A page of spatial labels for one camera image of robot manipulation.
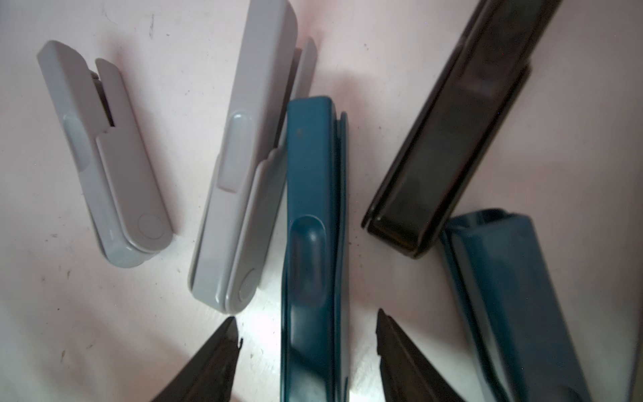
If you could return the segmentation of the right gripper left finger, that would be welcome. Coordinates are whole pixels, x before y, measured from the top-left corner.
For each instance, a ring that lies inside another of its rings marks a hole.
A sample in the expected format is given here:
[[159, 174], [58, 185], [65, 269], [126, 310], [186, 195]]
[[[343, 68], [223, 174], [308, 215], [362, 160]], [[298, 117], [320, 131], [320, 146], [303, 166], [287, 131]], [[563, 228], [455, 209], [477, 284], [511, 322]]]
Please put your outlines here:
[[243, 339], [228, 317], [152, 401], [231, 401]]

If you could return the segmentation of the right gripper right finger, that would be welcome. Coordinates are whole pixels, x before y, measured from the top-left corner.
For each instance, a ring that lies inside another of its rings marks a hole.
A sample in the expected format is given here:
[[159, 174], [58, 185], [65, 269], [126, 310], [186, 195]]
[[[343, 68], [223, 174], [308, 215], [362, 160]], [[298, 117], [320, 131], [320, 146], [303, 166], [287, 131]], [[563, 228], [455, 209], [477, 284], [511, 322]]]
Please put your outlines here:
[[461, 401], [400, 325], [378, 310], [377, 352], [387, 401]]

